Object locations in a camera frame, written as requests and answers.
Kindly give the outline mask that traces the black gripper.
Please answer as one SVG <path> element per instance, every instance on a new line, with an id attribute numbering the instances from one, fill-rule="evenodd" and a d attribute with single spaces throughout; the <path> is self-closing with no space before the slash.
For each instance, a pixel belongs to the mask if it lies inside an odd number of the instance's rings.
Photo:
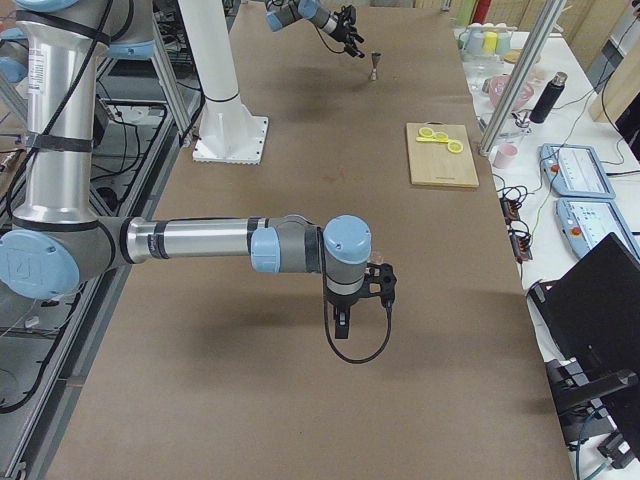
<path id="1" fill-rule="evenodd" d="M 359 43 L 363 43 L 364 39 L 359 35 L 357 28 L 351 24 L 341 24 L 335 12 L 329 15 L 327 33 L 337 42 L 344 43 L 344 52 L 351 57 L 364 57 L 364 53 L 359 47 Z"/>
<path id="2" fill-rule="evenodd" d="M 326 280 L 326 298 L 333 306 L 334 338 L 346 340 L 350 330 L 350 308 L 368 293 L 364 279 L 355 283 L 342 284 L 332 279 Z"/>

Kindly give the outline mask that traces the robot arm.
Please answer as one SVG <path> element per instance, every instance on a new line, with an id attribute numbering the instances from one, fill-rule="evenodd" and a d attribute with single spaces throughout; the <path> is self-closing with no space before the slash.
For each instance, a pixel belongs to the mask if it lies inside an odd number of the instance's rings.
<path id="1" fill-rule="evenodd" d="M 305 218 L 147 221 L 100 217 L 89 207 L 96 61 L 113 47 L 153 51 L 148 1 L 21 1 L 29 42 L 24 202 L 9 209 L 1 279 L 49 300 L 124 264 L 177 257 L 249 256 L 267 273 L 320 273 L 329 338 L 349 333 L 350 309 L 371 296 L 371 234 L 343 215 L 324 228 Z"/>
<path id="2" fill-rule="evenodd" d="M 359 48 L 364 39 L 356 28 L 356 7 L 342 6 L 339 11 L 331 12 L 320 1 L 288 0 L 265 1 L 266 21 L 273 32 L 284 29 L 304 19 L 309 21 L 318 32 L 324 32 L 334 41 L 341 43 L 342 53 L 351 57 L 364 58 Z"/>

